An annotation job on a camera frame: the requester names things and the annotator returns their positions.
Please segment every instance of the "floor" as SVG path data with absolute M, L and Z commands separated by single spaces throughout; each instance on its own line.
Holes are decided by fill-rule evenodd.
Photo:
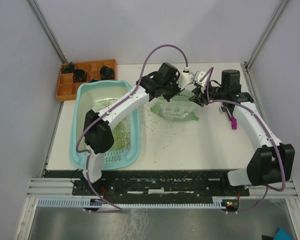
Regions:
M 241 200 L 242 209 L 256 204 Z M 86 213 L 81 208 L 38 207 L 31 240 L 261 240 L 283 228 L 297 239 L 285 200 L 266 200 L 254 211 L 226 215 L 216 209 L 126 209 Z

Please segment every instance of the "transparent plastic bag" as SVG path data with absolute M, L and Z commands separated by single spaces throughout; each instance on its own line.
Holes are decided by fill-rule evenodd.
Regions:
M 189 98 L 193 95 L 190 90 L 185 89 L 174 96 L 170 102 L 160 96 L 153 107 L 151 107 L 151 111 L 160 117 L 172 121 L 198 121 L 199 118 L 193 113 L 198 105 L 189 101 Z

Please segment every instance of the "white wall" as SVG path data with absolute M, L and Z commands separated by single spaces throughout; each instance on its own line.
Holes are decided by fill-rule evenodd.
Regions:
M 59 109 L 60 60 L 25 0 L 0 0 L 0 240 L 13 239 Z
M 295 148 L 292 178 L 300 198 L 300 0 L 290 1 L 252 74 L 271 129 Z
M 161 44 L 190 62 L 247 61 L 278 0 L 37 0 L 69 61 L 143 63 Z M 151 62 L 182 62 L 174 49 Z

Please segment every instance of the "teal bin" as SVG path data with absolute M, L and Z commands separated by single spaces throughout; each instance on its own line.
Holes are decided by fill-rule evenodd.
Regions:
M 121 98 L 131 89 L 127 81 L 103 80 L 82 84 L 76 95 L 76 103 L 72 120 L 70 137 L 70 161 L 78 169 L 85 169 L 87 153 L 76 151 L 77 141 L 84 130 L 86 113 L 99 103 L 107 100 L 114 101 Z M 140 113 L 137 108 L 125 120 L 130 133 L 130 146 L 125 149 L 108 151 L 104 156 L 102 170 L 123 168 L 133 164 L 140 154 Z M 85 138 L 82 139 L 79 149 L 86 149 Z

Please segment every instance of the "white ventilation strip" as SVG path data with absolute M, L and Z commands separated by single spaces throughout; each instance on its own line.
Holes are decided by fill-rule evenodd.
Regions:
M 97 198 L 56 198 L 41 197 L 38 201 L 38 207 L 50 208 L 100 208 L 100 204 L 91 204 L 91 200 Z M 221 206 L 221 199 L 213 199 L 213 203 L 189 203 L 189 204 L 117 204 L 117 206 L 125 209 L 224 209 Z

